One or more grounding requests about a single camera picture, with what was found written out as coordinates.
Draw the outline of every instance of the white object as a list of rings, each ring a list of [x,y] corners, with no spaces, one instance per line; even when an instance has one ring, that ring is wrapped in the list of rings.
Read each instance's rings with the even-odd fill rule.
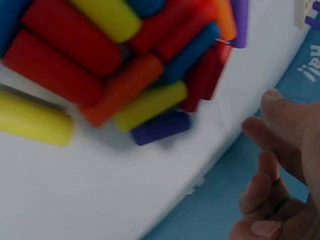
[[[72,104],[1,66],[1,83],[63,105],[76,129],[66,148],[0,133],[0,238],[137,240],[154,227],[234,141],[304,40],[292,0],[251,7],[248,48],[234,50],[194,129],[144,147],[111,124],[93,130]]]
[[[305,24],[306,16],[311,17],[315,15],[313,11],[313,4],[317,0],[294,0],[294,25],[300,29],[303,29]]]

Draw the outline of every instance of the red foam cylinder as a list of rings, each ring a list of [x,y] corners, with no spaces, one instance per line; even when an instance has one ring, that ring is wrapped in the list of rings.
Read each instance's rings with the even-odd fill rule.
[[[143,20],[141,31],[129,41],[129,46],[138,54],[149,52],[205,1],[167,0],[162,11]]]
[[[96,104],[104,94],[98,78],[25,29],[19,31],[2,63],[81,106]]]
[[[36,0],[22,23],[98,77],[122,61],[118,46],[65,0]]]
[[[220,76],[224,71],[225,65],[228,62],[229,56],[233,47],[229,44],[218,42],[215,46],[216,51],[216,65],[211,81],[207,84],[205,93],[202,97],[204,100],[210,101],[215,93]]]
[[[188,20],[166,37],[156,47],[156,52],[164,62],[171,61],[207,24],[215,19],[216,15],[217,12],[212,1],[207,1],[195,10]]]
[[[188,88],[188,97],[179,105],[182,110],[188,113],[197,111],[206,88],[214,76],[217,64],[217,52],[212,48],[208,49],[187,75],[185,83]]]

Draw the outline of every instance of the colorful foam blocks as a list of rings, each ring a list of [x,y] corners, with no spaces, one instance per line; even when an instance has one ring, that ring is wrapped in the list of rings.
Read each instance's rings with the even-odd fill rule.
[[[206,0],[167,0],[162,11],[143,20],[141,31],[129,41],[137,54],[155,48],[162,38],[186,21],[189,15]]]
[[[122,132],[129,132],[186,99],[188,90],[182,81],[151,88],[113,116]]]
[[[137,145],[143,146],[188,131],[191,127],[192,122],[187,113],[174,111],[156,116],[131,130],[130,134]]]
[[[134,58],[118,74],[109,79],[102,100],[80,111],[94,127],[100,127],[120,111],[164,72],[164,65],[152,53]]]
[[[80,106],[95,105],[104,94],[98,78],[25,29],[19,31],[2,63]]]
[[[231,0],[231,4],[237,28],[237,37],[231,41],[231,45],[244,49],[247,46],[249,0]]]
[[[214,74],[220,68],[220,59],[215,49],[208,49],[201,59],[187,74],[185,84],[188,88],[188,97],[179,104],[179,107],[188,113],[197,111],[198,105],[214,81]]]
[[[181,79],[186,71],[219,37],[218,26],[209,23],[172,61],[165,65],[164,77],[168,83]]]
[[[171,61],[207,24],[215,19],[216,15],[217,11],[212,2],[205,2],[192,13],[188,20],[164,38],[155,51],[165,63]]]
[[[66,146],[73,133],[70,116],[0,90],[0,131]]]
[[[224,42],[217,42],[214,47],[214,51],[216,52],[214,61],[214,72],[211,78],[211,81],[207,83],[206,89],[202,99],[210,101],[215,93],[217,84],[219,82],[220,76],[225,69],[225,65],[228,62],[230,54],[232,52],[233,47]]]
[[[0,0],[0,58],[20,26],[20,18],[32,0]]]
[[[98,77],[111,74],[122,62],[119,47],[65,0],[35,0],[21,21]]]
[[[115,43],[131,39],[142,21],[124,0],[69,0]]]
[[[161,11],[165,6],[165,0],[126,0],[132,9],[141,17],[151,17]]]

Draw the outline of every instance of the blue mat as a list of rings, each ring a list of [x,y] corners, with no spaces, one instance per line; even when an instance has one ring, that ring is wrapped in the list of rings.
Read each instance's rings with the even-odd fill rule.
[[[320,32],[310,30],[277,89],[300,103],[320,100]],[[260,149],[242,134],[207,174],[205,184],[186,197],[144,240],[226,240],[240,217],[238,198],[257,171]],[[282,171],[292,195],[308,189]]]

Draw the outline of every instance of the yellow foam cylinder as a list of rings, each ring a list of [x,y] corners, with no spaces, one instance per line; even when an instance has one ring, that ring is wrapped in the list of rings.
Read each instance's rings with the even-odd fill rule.
[[[73,132],[70,116],[0,90],[0,131],[66,146]]]
[[[69,2],[115,43],[131,39],[142,26],[141,19],[124,0],[69,0]]]
[[[146,90],[113,116],[122,132],[129,132],[167,109],[182,102],[188,96],[188,89],[182,81]]]

